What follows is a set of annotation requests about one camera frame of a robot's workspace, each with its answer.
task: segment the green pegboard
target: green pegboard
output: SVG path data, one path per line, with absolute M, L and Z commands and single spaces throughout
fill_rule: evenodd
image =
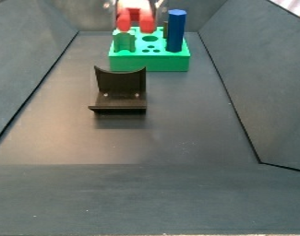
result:
M 188 71 L 191 52 L 185 40 L 183 41 L 183 51 L 172 53 L 167 51 L 167 39 L 164 39 L 164 27 L 157 27 L 157 31 L 145 34 L 140 27 L 132 27 L 136 35 L 136 51 L 129 50 L 115 52 L 115 42 L 109 51 L 111 70 L 132 71 L 147 67 L 148 71 Z

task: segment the gray wall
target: gray wall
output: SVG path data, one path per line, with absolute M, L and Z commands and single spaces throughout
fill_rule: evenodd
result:
M 84 31 L 109 31 L 115 28 L 115 14 L 104 9 L 105 0 L 52 0 L 70 23 Z M 228 0 L 168 0 L 167 6 L 188 11 L 187 31 L 197 31 Z
M 300 18 L 228 0 L 200 35 L 262 161 L 300 169 Z
M 0 2 L 0 132 L 76 33 L 48 1 Z

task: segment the hole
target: hole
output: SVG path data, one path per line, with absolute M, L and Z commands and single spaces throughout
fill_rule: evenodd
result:
M 156 36 L 145 36 L 144 38 L 144 41 L 159 41 L 159 38 Z

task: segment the blue cylinder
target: blue cylinder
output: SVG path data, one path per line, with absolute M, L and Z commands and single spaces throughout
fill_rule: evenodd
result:
M 184 10 L 169 10 L 167 50 L 177 53 L 183 51 L 184 26 L 187 12 Z

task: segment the black holder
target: black holder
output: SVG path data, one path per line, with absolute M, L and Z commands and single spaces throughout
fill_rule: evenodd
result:
M 96 77 L 100 93 L 94 106 L 89 108 L 94 112 L 112 110 L 140 110 L 148 108 L 147 102 L 147 67 L 135 72 L 111 72 L 97 66 Z

